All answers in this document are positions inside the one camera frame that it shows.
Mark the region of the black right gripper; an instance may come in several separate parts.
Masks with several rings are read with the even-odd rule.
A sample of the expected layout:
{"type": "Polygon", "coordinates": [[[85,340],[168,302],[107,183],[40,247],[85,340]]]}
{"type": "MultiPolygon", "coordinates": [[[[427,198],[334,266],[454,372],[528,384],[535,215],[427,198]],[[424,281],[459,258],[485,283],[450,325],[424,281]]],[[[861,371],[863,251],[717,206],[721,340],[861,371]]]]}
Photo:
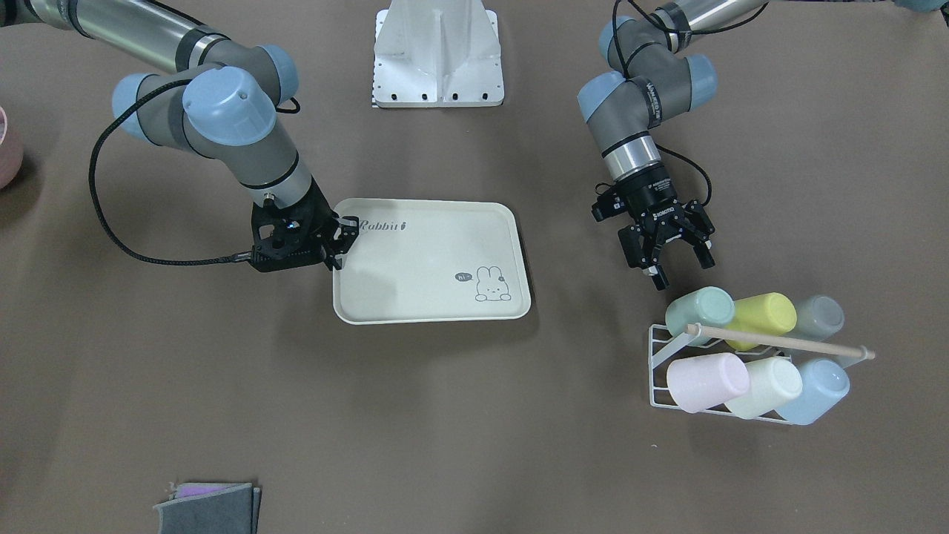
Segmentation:
{"type": "Polygon", "coordinates": [[[345,265],[345,254],[359,237],[360,220],[340,217],[312,182],[305,196],[287,208],[278,208],[273,202],[252,208],[251,229],[251,267],[257,271],[318,263],[325,264],[329,271],[339,271],[345,265]]]}

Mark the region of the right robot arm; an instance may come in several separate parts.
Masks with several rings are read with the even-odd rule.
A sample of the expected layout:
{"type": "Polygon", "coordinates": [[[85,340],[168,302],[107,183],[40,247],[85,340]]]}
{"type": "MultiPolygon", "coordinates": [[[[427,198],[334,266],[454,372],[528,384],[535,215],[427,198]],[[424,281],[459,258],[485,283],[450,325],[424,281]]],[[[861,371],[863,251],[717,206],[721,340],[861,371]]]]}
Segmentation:
{"type": "Polygon", "coordinates": [[[2,24],[44,23],[108,43],[159,68],[126,76],[111,98],[114,121],[93,146],[88,185],[99,223],[97,163],[106,139],[142,141],[223,162],[251,195],[248,252],[202,264],[250,263],[257,271],[343,267],[359,236],[358,217],[333,210],[281,126],[282,105],[299,87],[294,60],[277,45],[246,47],[156,1],[4,1],[2,24]]]}

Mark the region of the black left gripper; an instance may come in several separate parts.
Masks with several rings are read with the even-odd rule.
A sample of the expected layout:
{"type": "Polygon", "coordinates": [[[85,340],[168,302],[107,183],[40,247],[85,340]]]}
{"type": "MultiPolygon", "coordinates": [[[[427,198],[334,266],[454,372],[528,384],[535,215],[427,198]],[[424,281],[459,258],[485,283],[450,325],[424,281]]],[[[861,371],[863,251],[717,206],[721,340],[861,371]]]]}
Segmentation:
{"type": "Polygon", "coordinates": [[[669,286],[660,264],[670,240],[691,244],[702,269],[715,266],[710,237],[715,226],[697,200],[682,202],[664,165],[647,167],[616,183],[634,223],[620,229],[620,244],[630,268],[640,268],[659,291],[669,286]]]}

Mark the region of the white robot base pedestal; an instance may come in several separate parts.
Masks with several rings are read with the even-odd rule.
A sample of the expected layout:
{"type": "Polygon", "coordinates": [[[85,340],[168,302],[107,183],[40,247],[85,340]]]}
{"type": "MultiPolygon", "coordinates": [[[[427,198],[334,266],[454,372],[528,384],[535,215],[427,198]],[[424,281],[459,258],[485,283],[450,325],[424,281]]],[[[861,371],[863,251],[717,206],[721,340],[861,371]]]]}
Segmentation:
{"type": "Polygon", "coordinates": [[[373,106],[503,104],[498,17],[481,1],[393,1],[374,28],[373,106]]]}

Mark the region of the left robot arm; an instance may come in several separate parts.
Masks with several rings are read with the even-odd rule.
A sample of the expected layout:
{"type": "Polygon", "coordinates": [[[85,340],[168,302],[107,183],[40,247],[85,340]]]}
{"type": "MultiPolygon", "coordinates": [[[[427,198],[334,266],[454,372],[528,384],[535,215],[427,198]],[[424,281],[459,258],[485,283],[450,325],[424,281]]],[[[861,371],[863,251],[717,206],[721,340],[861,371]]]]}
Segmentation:
{"type": "Polygon", "coordinates": [[[764,1],[671,1],[637,19],[613,16],[598,45],[610,67],[579,91],[583,120],[612,178],[591,213],[598,222],[626,213],[632,223],[619,230],[627,264],[642,270],[658,290],[669,283],[660,264],[667,243],[683,240],[698,263],[714,265],[715,232],[707,200],[679,199],[662,162],[667,148],[651,131],[708,102],[718,75],[703,55],[682,55],[702,35],[725,33],[749,23],[764,1]]]}

